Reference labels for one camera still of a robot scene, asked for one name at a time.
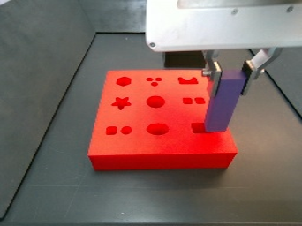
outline red block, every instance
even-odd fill
[[[204,131],[205,85],[197,70],[108,72],[88,149],[95,170],[228,166],[229,130]]]

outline gray table surface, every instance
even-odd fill
[[[223,51],[223,68],[250,53]],[[95,172],[87,149],[108,70],[160,69],[141,34],[99,34],[0,225],[302,223],[302,124],[263,75],[231,121],[228,169]]]

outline star-shaped hole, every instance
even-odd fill
[[[125,106],[131,106],[131,102],[128,102],[128,97],[125,98],[116,97],[116,102],[113,102],[111,105],[117,106],[117,108],[121,110]]]

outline purple rectangular block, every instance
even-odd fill
[[[221,72],[216,96],[209,98],[205,111],[207,132],[227,129],[246,80],[247,76],[240,70]]]

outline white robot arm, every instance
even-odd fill
[[[220,49],[262,49],[244,61],[246,76],[240,94],[247,94],[251,81],[279,56],[283,47],[302,46],[302,0],[148,0],[145,11],[145,43],[157,52],[204,50],[205,72],[211,84],[205,113],[205,130],[227,129],[236,102],[217,120],[216,96],[221,89],[221,69],[215,61]]]

